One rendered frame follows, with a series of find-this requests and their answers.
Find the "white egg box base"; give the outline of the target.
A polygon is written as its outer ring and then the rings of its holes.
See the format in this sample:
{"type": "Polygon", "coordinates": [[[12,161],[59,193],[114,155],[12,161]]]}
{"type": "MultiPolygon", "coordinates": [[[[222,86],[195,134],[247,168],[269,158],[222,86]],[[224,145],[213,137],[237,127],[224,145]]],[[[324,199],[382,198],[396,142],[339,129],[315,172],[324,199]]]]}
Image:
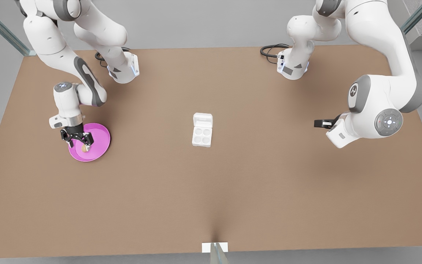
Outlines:
{"type": "Polygon", "coordinates": [[[211,147],[212,128],[194,127],[192,145],[200,147],[211,147]]]}

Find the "round pink plate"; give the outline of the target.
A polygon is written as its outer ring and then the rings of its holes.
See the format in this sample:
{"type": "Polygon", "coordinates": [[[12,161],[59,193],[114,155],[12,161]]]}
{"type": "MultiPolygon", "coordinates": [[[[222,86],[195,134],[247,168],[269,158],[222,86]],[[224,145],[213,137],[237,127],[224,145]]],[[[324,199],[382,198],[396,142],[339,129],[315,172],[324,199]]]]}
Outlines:
{"type": "Polygon", "coordinates": [[[82,142],[78,140],[73,140],[74,147],[68,149],[75,160],[89,162],[98,159],[107,151],[111,138],[109,130],[95,122],[85,124],[84,131],[91,133],[93,137],[93,144],[89,147],[89,151],[82,152],[82,142]]]}

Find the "silver frame post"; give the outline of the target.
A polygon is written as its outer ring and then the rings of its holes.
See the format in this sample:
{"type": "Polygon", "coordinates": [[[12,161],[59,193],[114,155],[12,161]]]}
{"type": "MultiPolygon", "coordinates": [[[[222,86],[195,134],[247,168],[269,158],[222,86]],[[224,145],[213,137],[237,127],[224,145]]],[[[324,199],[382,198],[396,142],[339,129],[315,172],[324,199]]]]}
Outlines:
{"type": "Polygon", "coordinates": [[[228,252],[227,242],[202,243],[201,252],[210,254],[210,264],[230,264],[225,254],[228,252]]]}
{"type": "Polygon", "coordinates": [[[412,30],[412,28],[414,28],[415,25],[420,22],[420,20],[422,20],[422,4],[419,5],[415,12],[412,13],[412,15],[410,15],[410,17],[407,18],[407,20],[400,27],[402,32],[405,34],[409,33],[410,30],[412,30]]]}
{"type": "Polygon", "coordinates": [[[14,47],[18,52],[20,52],[23,56],[35,56],[36,53],[34,50],[30,50],[22,41],[14,35],[13,32],[10,31],[6,27],[6,25],[0,21],[0,35],[8,42],[12,47],[14,47]]]}

